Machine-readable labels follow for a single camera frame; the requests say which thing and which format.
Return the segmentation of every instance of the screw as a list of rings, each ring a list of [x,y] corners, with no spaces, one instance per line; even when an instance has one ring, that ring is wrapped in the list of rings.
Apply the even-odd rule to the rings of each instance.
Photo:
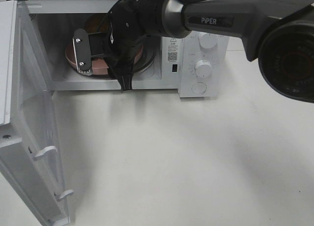
[[[11,135],[4,135],[4,136],[2,136],[2,139],[4,139],[4,140],[9,140],[11,138],[12,138]]]

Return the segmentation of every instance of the microwave door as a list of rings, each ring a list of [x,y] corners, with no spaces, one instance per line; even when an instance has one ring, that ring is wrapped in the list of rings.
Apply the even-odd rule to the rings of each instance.
[[[45,57],[23,2],[0,2],[0,171],[43,226],[70,222]]]

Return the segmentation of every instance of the microwave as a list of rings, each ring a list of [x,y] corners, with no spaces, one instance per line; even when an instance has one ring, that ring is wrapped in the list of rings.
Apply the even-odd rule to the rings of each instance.
[[[0,171],[44,226],[70,222],[53,91],[119,90],[106,75],[85,76],[67,55],[76,29],[117,0],[0,2]],[[218,93],[229,38],[191,32],[184,39],[151,37],[133,89],[175,89],[180,97]]]

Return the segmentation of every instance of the open microwave door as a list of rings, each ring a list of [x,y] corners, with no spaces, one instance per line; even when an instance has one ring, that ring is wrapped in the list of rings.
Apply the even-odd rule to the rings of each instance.
[[[0,2],[0,171],[43,226],[70,222],[47,66],[23,1]]]

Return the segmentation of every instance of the qr code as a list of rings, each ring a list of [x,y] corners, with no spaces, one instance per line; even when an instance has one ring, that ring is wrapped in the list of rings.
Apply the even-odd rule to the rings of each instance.
[[[168,52],[168,61],[177,61],[178,60],[178,53]]]

